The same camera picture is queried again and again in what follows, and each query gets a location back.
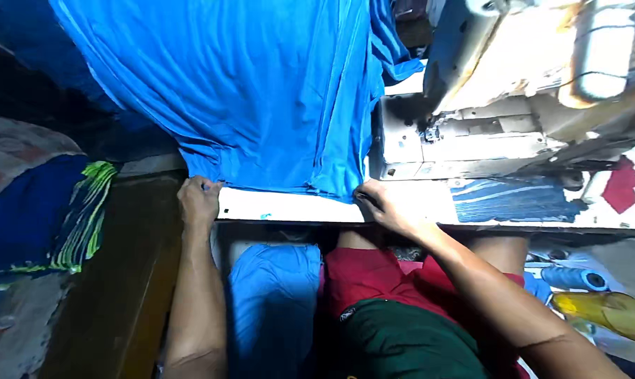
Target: blue fabric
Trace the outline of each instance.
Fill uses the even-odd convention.
[[[547,282],[537,279],[528,271],[524,271],[524,288],[529,294],[537,297],[544,305],[547,305],[551,296],[551,287],[549,287]]]
[[[0,193],[0,271],[48,265],[88,157],[60,155],[25,171]]]
[[[451,188],[460,222],[573,222],[580,208],[566,201],[563,185],[549,177],[477,179]]]
[[[236,261],[229,284],[230,377],[297,378],[313,343],[318,247],[252,246]]]
[[[51,0],[106,93],[190,175],[352,202],[388,82],[423,69],[389,0]]]

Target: person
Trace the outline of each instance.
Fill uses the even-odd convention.
[[[227,376],[225,297],[209,244],[221,187],[196,176],[178,193],[185,226],[167,340],[169,379]],[[431,256],[409,271],[360,233],[341,233],[324,259],[326,313],[336,324],[326,376],[520,378],[526,376],[514,363],[520,355],[542,379],[626,378],[522,288],[525,239],[480,239],[473,252],[379,181],[365,182],[356,197],[378,224]]]

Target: fabric scrap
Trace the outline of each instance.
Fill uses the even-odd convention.
[[[621,156],[617,165],[618,169],[610,174],[602,197],[618,214],[622,214],[635,204],[635,164]]]
[[[352,202],[384,85],[420,72],[389,0],[51,0],[111,99],[189,175]]]
[[[297,378],[313,344],[317,246],[248,248],[229,274],[231,378]]]
[[[566,201],[563,185],[550,177],[476,179],[451,188],[460,222],[573,222],[582,210]]]

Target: hand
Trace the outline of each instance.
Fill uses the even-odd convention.
[[[417,239],[429,229],[438,228],[418,211],[418,200],[408,194],[391,194],[378,180],[370,179],[359,185],[355,197],[372,212],[376,222],[405,237]]]
[[[178,191],[185,228],[211,227],[219,214],[219,191],[224,182],[213,183],[196,175],[188,178]]]

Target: red fabric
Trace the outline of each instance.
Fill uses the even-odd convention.
[[[635,165],[625,156],[621,156],[618,165],[619,170],[610,174],[602,196],[617,213],[622,214],[635,204]]]
[[[401,262],[402,269],[390,251],[337,247],[325,255],[325,264],[324,293],[331,317],[338,319],[348,307],[365,299],[420,307],[468,331],[479,344],[480,360],[496,378],[528,378],[516,363],[515,350],[468,307],[433,258],[428,257],[420,268],[414,268],[417,262]],[[524,286],[522,276],[505,275]]]

